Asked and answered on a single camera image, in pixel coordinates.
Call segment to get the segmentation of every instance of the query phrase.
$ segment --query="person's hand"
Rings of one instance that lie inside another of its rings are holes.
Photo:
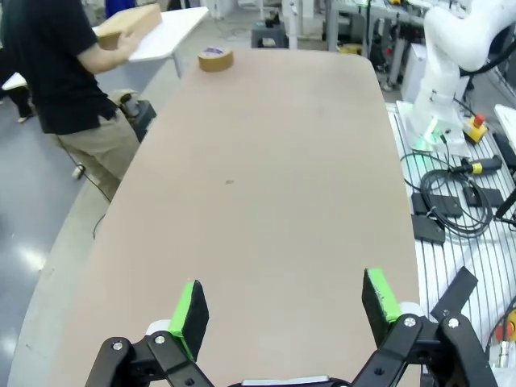
[[[134,32],[124,31],[119,37],[119,50],[129,57],[139,46],[140,38]]]

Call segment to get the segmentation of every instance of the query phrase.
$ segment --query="brown tabletop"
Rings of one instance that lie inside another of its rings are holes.
[[[101,343],[135,342],[170,318],[189,278],[210,307],[198,363],[215,385],[352,380],[375,349],[360,293],[376,266],[400,301],[418,301],[402,169],[371,64],[256,49],[222,73],[195,66],[110,206],[48,386],[84,385]],[[417,385],[408,373],[402,385]]]

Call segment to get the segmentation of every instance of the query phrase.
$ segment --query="khaki pants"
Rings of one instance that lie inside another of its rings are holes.
[[[138,150],[136,134],[121,110],[110,119],[99,118],[100,127],[71,135],[49,135],[95,176],[98,188],[112,200]]]

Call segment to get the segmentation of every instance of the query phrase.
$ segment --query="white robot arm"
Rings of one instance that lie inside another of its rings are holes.
[[[439,150],[431,149],[435,144],[429,140],[436,122],[451,130],[447,139],[451,149],[466,148],[462,122],[453,106],[460,67],[475,71],[484,65],[494,37],[516,21],[516,0],[472,0],[469,10],[466,18],[459,19],[436,6],[425,16],[427,66],[407,128],[412,132],[413,148],[421,148],[423,138],[430,147],[422,150]]]

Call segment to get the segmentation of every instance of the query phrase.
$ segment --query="green tape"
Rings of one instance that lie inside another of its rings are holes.
[[[185,326],[186,317],[188,316],[188,312],[190,309],[190,304],[192,302],[192,292],[194,290],[194,283],[190,282],[186,284],[185,289],[183,290],[183,294],[177,304],[176,311],[174,312],[174,316],[172,316],[172,320],[169,325],[169,332],[172,336],[176,337],[183,344],[183,348],[186,351],[186,355],[194,360],[194,356],[192,352],[188,348],[188,344],[185,341],[185,337],[183,335],[183,327]]]
[[[368,275],[380,301],[385,321],[394,323],[402,315],[402,310],[397,303],[393,290],[385,279],[384,273],[381,268],[370,268],[368,269]]]

